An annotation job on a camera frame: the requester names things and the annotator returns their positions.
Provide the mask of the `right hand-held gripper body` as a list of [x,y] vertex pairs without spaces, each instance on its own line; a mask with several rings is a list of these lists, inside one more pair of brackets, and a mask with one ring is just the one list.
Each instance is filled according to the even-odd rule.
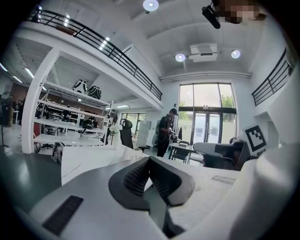
[[300,129],[284,134],[281,146],[257,160],[254,182],[235,220],[232,240],[283,240],[293,233],[295,198],[300,185]]

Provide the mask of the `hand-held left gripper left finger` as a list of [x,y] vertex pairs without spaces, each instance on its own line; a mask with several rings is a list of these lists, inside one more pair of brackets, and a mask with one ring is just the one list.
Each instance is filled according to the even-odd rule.
[[150,210],[150,204],[143,198],[150,177],[148,160],[148,157],[144,157],[117,171],[109,179],[109,191],[122,207],[129,210]]

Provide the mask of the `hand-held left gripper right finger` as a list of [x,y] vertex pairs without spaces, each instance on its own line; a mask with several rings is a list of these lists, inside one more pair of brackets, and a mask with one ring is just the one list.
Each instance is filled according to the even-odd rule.
[[183,205],[195,189],[192,176],[155,157],[149,157],[149,178],[170,207]]

